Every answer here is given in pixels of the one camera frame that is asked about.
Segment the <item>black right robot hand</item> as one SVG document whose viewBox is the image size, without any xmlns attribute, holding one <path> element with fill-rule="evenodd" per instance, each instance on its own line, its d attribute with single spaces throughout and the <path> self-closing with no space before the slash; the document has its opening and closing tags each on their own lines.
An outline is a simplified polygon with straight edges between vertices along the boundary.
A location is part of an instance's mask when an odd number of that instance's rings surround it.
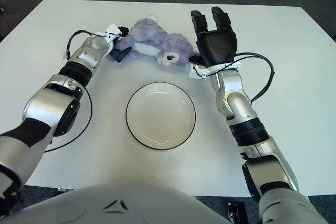
<svg viewBox="0 0 336 224">
<path fill-rule="evenodd" d="M 197 10 L 191 11 L 199 55 L 190 56 L 189 62 L 204 67 L 233 62 L 237 52 L 229 15 L 217 6 L 212 7 L 212 15 L 217 29 L 209 31 L 206 17 Z"/>
</svg>

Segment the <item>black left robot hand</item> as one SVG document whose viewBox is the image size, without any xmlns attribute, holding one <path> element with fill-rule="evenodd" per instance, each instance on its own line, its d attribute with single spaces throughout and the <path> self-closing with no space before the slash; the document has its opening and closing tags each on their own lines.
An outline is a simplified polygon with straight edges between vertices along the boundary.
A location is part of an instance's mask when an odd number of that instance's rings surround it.
<svg viewBox="0 0 336 224">
<path fill-rule="evenodd" d="M 121 31 L 121 35 L 112 41 L 114 44 L 113 49 L 109 54 L 107 54 L 106 58 L 111 61 L 116 61 L 120 63 L 132 50 L 132 46 L 125 46 L 125 47 L 120 46 L 122 40 L 127 38 L 129 29 L 123 26 L 119 26 L 118 28 Z"/>
</svg>

